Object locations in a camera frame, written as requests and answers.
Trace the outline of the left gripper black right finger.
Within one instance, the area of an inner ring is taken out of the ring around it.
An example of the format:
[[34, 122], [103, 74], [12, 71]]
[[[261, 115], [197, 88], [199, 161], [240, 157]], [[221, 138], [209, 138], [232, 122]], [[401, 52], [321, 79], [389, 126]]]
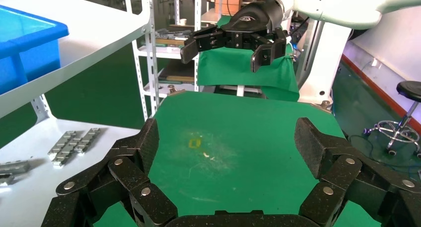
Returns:
[[348, 202], [361, 206], [383, 227], [421, 224], [421, 186], [354, 148], [346, 139], [320, 132], [299, 118], [296, 148], [318, 183], [299, 214], [320, 227], [331, 227]]

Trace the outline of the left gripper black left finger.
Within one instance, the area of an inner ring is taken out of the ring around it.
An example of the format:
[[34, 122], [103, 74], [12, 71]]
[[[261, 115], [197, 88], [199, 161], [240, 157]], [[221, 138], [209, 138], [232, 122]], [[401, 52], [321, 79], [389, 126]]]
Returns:
[[178, 210], [148, 176], [158, 146], [158, 124], [149, 118], [139, 133], [117, 140], [98, 163], [60, 183], [41, 225], [91, 227], [121, 202], [137, 226], [166, 226]]

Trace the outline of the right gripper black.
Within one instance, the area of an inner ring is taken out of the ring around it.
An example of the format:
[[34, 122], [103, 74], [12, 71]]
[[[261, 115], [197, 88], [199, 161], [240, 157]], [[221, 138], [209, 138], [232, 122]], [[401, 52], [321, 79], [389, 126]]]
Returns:
[[189, 63], [200, 52], [221, 47], [252, 50], [251, 71], [286, 55], [281, 29], [284, 6], [280, 0], [256, 0], [231, 17], [223, 30], [216, 25], [194, 31], [180, 49], [181, 62]]

